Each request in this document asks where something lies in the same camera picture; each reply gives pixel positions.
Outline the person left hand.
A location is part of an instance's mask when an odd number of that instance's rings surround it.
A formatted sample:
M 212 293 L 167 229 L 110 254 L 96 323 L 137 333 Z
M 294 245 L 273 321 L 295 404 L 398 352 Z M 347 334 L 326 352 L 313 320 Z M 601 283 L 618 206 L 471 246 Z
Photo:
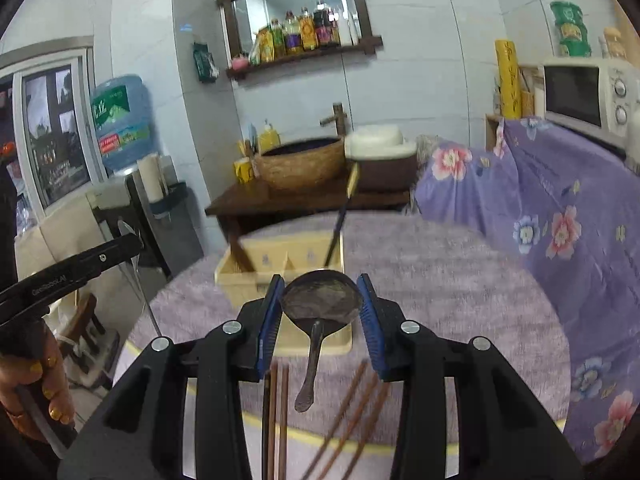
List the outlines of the person left hand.
M 39 328 L 42 333 L 40 356 L 1 355 L 1 407 L 22 436 L 44 442 L 46 439 L 25 408 L 17 388 L 32 390 L 34 399 L 43 402 L 41 411 L 47 419 L 64 427 L 75 428 L 75 408 L 58 343 L 46 324 L 41 323 Z

